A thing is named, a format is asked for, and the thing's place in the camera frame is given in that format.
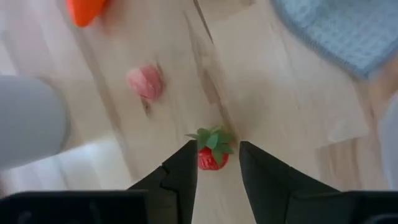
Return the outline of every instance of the pink toy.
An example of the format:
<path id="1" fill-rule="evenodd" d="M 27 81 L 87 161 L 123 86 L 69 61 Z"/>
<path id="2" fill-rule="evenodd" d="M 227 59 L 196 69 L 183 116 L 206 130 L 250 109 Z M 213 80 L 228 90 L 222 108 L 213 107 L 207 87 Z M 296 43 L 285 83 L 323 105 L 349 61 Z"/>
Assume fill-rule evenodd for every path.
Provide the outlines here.
<path id="1" fill-rule="evenodd" d="M 131 89 L 149 100 L 155 100 L 162 93 L 159 71 L 153 65 L 131 70 L 127 76 L 127 81 Z"/>

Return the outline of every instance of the strawberry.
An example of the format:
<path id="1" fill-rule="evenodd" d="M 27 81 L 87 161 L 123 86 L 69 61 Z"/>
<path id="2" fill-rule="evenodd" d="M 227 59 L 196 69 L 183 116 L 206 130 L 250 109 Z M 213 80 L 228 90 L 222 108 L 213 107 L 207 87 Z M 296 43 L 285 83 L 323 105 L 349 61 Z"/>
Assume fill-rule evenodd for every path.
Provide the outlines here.
<path id="1" fill-rule="evenodd" d="M 198 167 L 202 170 L 219 170 L 228 162 L 233 154 L 228 146 L 232 135 L 221 128 L 207 130 L 200 128 L 197 134 L 188 134 L 198 143 Z"/>

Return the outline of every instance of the toy strawberry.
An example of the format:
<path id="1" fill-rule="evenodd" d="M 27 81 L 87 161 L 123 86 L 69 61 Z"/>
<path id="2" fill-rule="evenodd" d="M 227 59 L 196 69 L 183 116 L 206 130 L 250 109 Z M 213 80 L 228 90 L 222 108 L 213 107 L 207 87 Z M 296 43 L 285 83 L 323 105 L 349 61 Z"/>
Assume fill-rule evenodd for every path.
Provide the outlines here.
<path id="1" fill-rule="evenodd" d="M 188 134 L 198 143 L 198 166 L 202 170 L 219 170 L 225 166 L 232 149 L 228 146 L 232 135 L 221 128 L 200 128 L 197 134 Z"/>

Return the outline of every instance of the light wood surface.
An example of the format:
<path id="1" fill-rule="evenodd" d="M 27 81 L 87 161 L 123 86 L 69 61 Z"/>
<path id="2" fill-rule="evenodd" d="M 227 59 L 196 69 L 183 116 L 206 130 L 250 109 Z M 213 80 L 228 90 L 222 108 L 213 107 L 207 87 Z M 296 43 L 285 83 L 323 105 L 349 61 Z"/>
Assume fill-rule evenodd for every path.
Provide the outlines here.
<path id="1" fill-rule="evenodd" d="M 44 80 L 71 119 L 60 154 L 2 172 L 3 194 L 125 189 L 184 134 L 218 124 L 339 189 L 386 188 L 371 116 L 377 87 L 307 49 L 268 0 L 197 5 L 205 23 L 191 0 L 110 0 L 80 29 L 64 1 L 0 0 L 0 72 Z M 156 102 L 126 83 L 146 63 L 162 71 Z M 254 223 L 237 155 L 199 172 L 193 223 Z"/>

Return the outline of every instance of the orange toy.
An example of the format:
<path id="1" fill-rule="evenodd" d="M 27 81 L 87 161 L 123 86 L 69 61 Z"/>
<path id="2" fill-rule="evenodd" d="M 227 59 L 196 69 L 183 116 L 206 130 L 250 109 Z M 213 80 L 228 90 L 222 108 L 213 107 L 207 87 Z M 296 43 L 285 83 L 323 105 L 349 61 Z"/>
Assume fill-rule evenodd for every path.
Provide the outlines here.
<path id="1" fill-rule="evenodd" d="M 67 8 L 76 26 L 85 27 L 101 13 L 104 3 L 105 0 L 67 0 Z"/>

